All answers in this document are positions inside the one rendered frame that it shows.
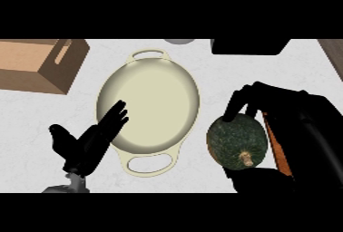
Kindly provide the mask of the cream oval pot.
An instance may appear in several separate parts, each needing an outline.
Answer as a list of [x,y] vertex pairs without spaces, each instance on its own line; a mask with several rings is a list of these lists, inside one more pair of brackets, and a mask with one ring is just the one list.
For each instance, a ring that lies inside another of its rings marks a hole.
[[127,57],[97,94],[94,118],[100,120],[123,101],[128,121],[111,142],[127,174],[149,178],[167,172],[139,172],[128,168],[134,158],[165,154],[179,158],[179,148],[191,133],[199,112],[199,92],[193,78],[171,61],[164,50],[158,57]]

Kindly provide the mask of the dark green squash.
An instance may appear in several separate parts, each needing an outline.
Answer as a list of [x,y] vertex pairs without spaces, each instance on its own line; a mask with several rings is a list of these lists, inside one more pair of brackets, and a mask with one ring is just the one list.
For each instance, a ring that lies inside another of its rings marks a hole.
[[207,149],[229,170],[254,168],[264,160],[267,139],[257,120],[238,114],[230,122],[214,120],[207,130]]

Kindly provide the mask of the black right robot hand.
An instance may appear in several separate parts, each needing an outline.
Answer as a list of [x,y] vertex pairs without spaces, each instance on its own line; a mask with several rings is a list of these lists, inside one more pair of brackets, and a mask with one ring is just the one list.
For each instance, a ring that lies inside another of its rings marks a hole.
[[223,120],[241,111],[266,114],[295,189],[343,193],[343,114],[327,98],[256,82],[233,92]]

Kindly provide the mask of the grey round object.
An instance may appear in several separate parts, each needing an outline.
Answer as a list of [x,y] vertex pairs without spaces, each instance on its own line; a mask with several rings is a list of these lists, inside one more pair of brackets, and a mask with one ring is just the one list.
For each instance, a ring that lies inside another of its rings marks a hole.
[[168,43],[171,44],[177,44],[177,45],[182,45],[182,44],[188,44],[193,41],[193,39],[164,39]]

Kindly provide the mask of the brown wooden box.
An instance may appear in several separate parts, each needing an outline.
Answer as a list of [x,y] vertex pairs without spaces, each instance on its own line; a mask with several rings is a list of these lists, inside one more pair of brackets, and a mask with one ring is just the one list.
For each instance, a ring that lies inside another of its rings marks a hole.
[[68,94],[89,50],[84,39],[0,39],[0,89]]

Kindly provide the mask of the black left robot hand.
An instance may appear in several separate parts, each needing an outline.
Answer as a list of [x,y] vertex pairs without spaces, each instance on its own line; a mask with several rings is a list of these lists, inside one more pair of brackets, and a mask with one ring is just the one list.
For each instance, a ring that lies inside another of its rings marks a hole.
[[63,158],[63,171],[83,178],[89,176],[105,156],[109,143],[115,139],[124,123],[128,121],[125,102],[118,101],[102,120],[75,138],[63,126],[52,124],[52,149]]

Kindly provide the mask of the orange cutting board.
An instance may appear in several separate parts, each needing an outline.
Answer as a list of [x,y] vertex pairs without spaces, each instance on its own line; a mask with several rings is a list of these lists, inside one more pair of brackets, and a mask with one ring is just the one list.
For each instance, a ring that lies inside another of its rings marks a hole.
[[266,132],[267,132],[267,137],[269,137],[270,148],[272,148],[272,152],[273,152],[273,159],[275,159],[278,171],[284,175],[291,176],[293,172],[291,172],[290,165],[288,165],[288,162],[285,159],[281,145],[276,141],[273,131],[270,130],[270,127],[269,127],[267,119],[264,119],[264,127],[266,127]]

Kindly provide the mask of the brown wooden panel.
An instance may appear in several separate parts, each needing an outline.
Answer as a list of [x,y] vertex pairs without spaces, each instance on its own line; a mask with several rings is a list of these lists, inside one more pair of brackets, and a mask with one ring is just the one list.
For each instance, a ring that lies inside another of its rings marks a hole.
[[319,39],[318,42],[343,81],[343,39]]

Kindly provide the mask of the black appliance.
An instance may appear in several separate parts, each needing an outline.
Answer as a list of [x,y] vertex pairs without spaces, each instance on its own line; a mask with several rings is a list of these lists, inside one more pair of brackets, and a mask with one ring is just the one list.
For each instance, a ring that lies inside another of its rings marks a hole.
[[278,55],[290,39],[211,39],[213,54]]

